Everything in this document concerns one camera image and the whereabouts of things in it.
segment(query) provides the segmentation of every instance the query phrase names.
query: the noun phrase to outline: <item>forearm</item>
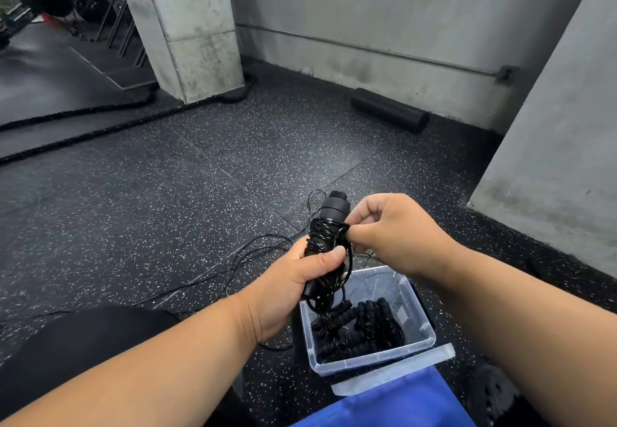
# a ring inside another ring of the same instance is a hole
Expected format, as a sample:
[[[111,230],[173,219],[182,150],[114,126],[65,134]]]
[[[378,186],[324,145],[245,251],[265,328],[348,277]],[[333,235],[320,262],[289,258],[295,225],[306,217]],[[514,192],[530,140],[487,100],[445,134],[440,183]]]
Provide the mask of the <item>forearm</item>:
[[[557,425],[610,423],[617,316],[464,247],[453,263],[444,302],[536,408]]]
[[[202,426],[257,343],[232,296],[108,360],[2,426]]]

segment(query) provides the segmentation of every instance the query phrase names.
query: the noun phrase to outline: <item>person's right hand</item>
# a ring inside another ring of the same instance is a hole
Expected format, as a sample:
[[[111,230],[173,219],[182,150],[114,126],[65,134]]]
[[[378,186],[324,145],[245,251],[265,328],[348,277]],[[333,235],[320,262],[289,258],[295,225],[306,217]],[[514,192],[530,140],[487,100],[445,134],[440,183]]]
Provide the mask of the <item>person's right hand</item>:
[[[441,280],[460,245],[426,211],[404,194],[367,196],[345,221],[354,251],[370,248],[377,258],[405,275]]]

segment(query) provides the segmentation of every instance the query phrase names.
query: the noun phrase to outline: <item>person's left hand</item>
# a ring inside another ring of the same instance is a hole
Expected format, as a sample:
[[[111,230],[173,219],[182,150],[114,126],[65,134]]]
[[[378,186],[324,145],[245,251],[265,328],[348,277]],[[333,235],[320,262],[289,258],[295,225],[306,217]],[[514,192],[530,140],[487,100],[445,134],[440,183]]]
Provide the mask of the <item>person's left hand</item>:
[[[335,270],[345,259],[345,248],[340,245],[329,253],[304,257],[306,246],[307,237],[303,237],[263,275],[236,294],[248,305],[257,342],[264,342],[281,330],[300,302],[307,281]]]

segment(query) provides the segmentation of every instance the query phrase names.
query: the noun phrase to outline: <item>person's left arm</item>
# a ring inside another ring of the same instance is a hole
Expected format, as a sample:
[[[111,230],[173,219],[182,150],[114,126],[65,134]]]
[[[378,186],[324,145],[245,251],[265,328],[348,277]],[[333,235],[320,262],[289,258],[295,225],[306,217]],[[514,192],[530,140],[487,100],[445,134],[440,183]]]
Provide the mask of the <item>person's left arm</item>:
[[[306,281],[339,266],[343,247],[304,258],[298,241],[256,281],[61,385],[0,427],[200,427],[256,344],[274,336]]]

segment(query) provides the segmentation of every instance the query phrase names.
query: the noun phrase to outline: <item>black pants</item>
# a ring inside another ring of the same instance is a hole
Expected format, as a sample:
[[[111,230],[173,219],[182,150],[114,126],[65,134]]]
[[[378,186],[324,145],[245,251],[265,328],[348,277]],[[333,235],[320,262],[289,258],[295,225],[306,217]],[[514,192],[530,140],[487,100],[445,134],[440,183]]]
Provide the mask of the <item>black pants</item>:
[[[163,310],[136,307],[101,307],[59,318],[30,337],[0,367],[0,422],[68,380],[177,323]],[[178,351],[177,357],[182,357],[181,347]],[[257,423],[230,389],[206,425]]]

